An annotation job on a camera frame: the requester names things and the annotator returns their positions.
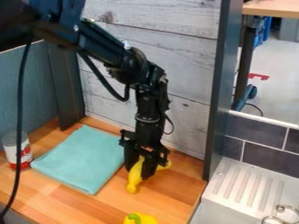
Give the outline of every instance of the tile wall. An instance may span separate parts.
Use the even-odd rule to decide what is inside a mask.
[[[299,178],[299,129],[229,115],[223,153]]]

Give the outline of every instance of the gray tile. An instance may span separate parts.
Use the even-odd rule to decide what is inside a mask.
[[[0,211],[4,209],[4,205],[0,205]],[[9,211],[4,217],[5,224],[30,224],[24,217],[21,217],[13,211]]]
[[[226,136],[223,149],[223,156],[240,161],[240,157],[242,154],[242,146],[243,141]]]
[[[285,151],[246,143],[243,162],[299,178],[299,156]]]
[[[226,134],[258,144],[282,149],[287,129],[278,125],[229,115]]]
[[[299,130],[298,129],[289,130],[289,135],[288,135],[285,150],[299,153]]]

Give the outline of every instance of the white sink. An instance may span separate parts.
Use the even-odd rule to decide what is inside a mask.
[[[269,215],[286,223],[299,221],[290,209],[277,212],[277,205],[299,207],[298,178],[223,158],[190,224],[261,224]]]

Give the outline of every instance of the yellow toy pepper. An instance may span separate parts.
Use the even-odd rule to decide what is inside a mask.
[[[158,224],[158,222],[153,216],[142,213],[131,213],[126,216],[123,224]]]
[[[131,168],[131,170],[129,171],[129,177],[128,177],[129,183],[127,185],[127,190],[130,193],[135,193],[136,186],[139,185],[143,181],[143,178],[141,177],[143,161],[144,161],[144,157],[140,157],[139,161],[137,163],[135,163],[133,165],[133,167]],[[161,171],[161,170],[168,169],[170,167],[171,167],[171,161],[169,160],[168,164],[165,167],[159,165],[156,168],[156,170]]]

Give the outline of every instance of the wooden surface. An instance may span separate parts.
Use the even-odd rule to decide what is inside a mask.
[[[176,128],[172,135],[163,138],[178,150],[204,158],[216,40],[112,24],[104,27],[143,50],[149,60],[165,69],[170,80],[168,114]],[[79,63],[88,115],[119,126],[135,127],[135,94],[132,92],[129,103],[116,101],[81,59]],[[110,79],[101,63],[95,64],[122,93],[123,85]]]
[[[88,0],[83,11],[84,17],[141,49],[165,70],[172,100],[167,113],[176,128],[164,142],[197,158],[205,155],[221,1]],[[132,129],[134,101],[116,101],[82,62],[80,69],[87,114]],[[123,93],[121,84],[109,81]]]
[[[135,127],[136,102],[133,91],[129,102],[120,102],[107,92],[92,73],[82,71],[81,79],[89,116],[114,123],[124,129],[132,130]],[[108,78],[108,81],[122,93],[122,84],[111,78]],[[170,95],[170,100],[170,111],[167,114],[175,124],[175,132],[169,136],[164,135],[163,139],[171,147],[194,157],[203,158],[209,106],[174,95]],[[171,125],[167,122],[166,131],[170,130]]]
[[[112,24],[99,25],[141,49],[147,59],[162,67],[170,81],[168,90],[171,95],[210,104],[216,40]],[[95,64],[105,76],[111,77],[100,62]],[[80,69],[91,72],[82,59]]]
[[[83,16],[112,25],[216,39],[221,0],[88,0]]]
[[[112,134],[119,128],[84,118],[83,123]],[[56,122],[49,122],[30,135],[34,157],[38,158],[65,140],[82,126],[60,131]],[[0,201],[6,203],[12,188],[14,172],[0,152]],[[125,190],[127,172],[122,167],[95,195],[88,196],[61,185],[34,170],[22,171],[22,179],[13,209],[37,223],[109,223],[122,224],[128,213],[154,215],[160,224],[186,223],[205,182],[201,178],[203,162],[173,151],[173,166],[160,171],[141,184],[139,193]]]
[[[277,18],[299,18],[298,0],[253,0],[244,3],[243,14]]]

